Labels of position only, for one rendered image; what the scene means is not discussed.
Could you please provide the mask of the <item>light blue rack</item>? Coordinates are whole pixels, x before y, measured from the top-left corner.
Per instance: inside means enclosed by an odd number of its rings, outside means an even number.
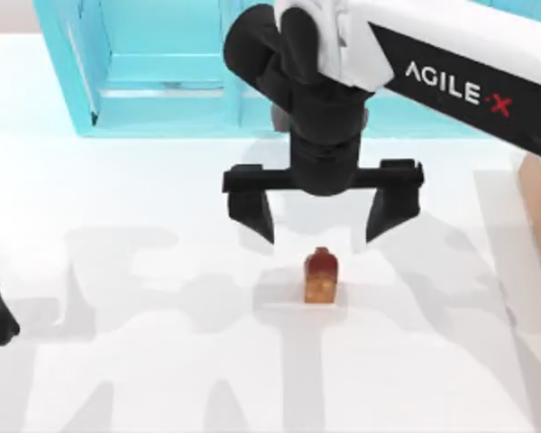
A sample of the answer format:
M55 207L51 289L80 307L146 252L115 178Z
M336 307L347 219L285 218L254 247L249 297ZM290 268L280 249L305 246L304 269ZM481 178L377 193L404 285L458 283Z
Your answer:
M222 60L233 19L271 0L32 1L79 135L271 133L269 102Z

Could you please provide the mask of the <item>amber bottle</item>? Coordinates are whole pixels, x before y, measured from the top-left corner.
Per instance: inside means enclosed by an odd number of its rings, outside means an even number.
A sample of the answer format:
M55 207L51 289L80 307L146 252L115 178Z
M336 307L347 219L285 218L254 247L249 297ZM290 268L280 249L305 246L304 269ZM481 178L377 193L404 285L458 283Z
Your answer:
M330 304L335 302L338 285L339 262L326 247L319 246L304 263L306 303Z

